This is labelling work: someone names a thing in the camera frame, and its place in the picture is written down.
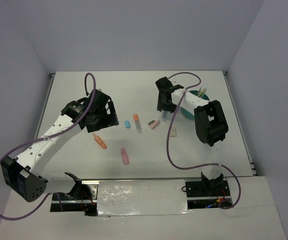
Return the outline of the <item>blue transparent highlighter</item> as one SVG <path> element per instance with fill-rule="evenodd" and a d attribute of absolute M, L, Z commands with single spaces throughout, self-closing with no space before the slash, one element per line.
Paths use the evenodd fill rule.
<path fill-rule="evenodd" d="M 167 121 L 167 116 L 168 116 L 168 112 L 163 110 L 163 111 L 161 112 L 161 121 L 162 121 L 163 123 L 165 123 L 165 122 Z"/>

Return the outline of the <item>orange transparent highlighter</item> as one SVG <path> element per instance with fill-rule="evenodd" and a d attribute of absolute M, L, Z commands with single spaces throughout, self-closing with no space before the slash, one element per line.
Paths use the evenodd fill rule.
<path fill-rule="evenodd" d="M 92 134 L 93 135 L 93 138 L 94 140 L 96 141 L 96 143 L 104 150 L 107 149 L 107 145 L 106 143 L 98 136 L 96 135 L 95 133 Z"/>

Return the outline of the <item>blue highlighter cap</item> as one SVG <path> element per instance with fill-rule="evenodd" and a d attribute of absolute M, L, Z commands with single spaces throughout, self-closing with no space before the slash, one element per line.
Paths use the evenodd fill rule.
<path fill-rule="evenodd" d="M 125 125 L 125 127 L 126 127 L 127 129 L 129 129 L 129 128 L 131 127 L 131 124 L 130 124 L 130 122 L 129 122 L 128 120 L 125 120 L 125 121 L 124 121 L 124 125 Z"/>

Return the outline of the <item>grey highlighter orange cap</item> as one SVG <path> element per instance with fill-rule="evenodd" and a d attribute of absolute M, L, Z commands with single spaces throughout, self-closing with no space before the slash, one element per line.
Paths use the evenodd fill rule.
<path fill-rule="evenodd" d="M 135 127 L 136 127 L 136 130 L 137 130 L 137 133 L 141 134 L 143 131 L 142 131 L 142 127 L 141 127 L 139 116 L 137 114 L 134 114 L 133 115 L 133 119 L 134 119 L 134 123 L 135 123 Z"/>

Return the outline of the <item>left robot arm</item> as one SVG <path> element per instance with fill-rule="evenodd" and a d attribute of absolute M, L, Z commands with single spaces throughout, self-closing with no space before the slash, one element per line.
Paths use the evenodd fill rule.
<path fill-rule="evenodd" d="M 88 97 L 69 102 L 40 141 L 15 158 L 3 158 L 0 166 L 5 183 L 27 202 L 37 200 L 47 188 L 42 171 L 71 138 L 83 129 L 93 133 L 118 124 L 111 97 L 97 89 Z"/>

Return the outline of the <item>yellow thin highlighter pen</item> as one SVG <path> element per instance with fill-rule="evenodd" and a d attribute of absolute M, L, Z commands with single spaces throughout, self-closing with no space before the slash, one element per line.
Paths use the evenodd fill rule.
<path fill-rule="evenodd" d="M 207 88 L 206 88 L 206 87 L 203 88 L 203 89 L 201 90 L 201 92 L 200 92 L 199 97 L 200 97 L 200 98 L 203 98 L 203 96 L 205 95 L 206 91 L 207 91 Z"/>

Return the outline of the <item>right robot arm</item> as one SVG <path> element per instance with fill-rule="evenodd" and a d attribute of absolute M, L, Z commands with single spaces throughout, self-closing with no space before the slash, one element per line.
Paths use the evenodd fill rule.
<path fill-rule="evenodd" d="M 173 85 L 167 77 L 155 82 L 158 89 L 157 110 L 172 113 L 166 135 L 166 156 L 169 163 L 178 170 L 193 170 L 201 168 L 201 190 L 207 196 L 214 195 L 224 181 L 220 166 L 219 152 L 222 142 L 229 131 L 228 123 L 218 100 L 207 101 L 192 94 L 189 89 L 193 86 L 183 87 Z M 206 163 L 191 167 L 177 166 L 170 155 L 170 136 L 176 114 L 184 104 L 184 108 L 194 115 L 195 133 L 197 138 L 209 146 L 209 157 Z"/>

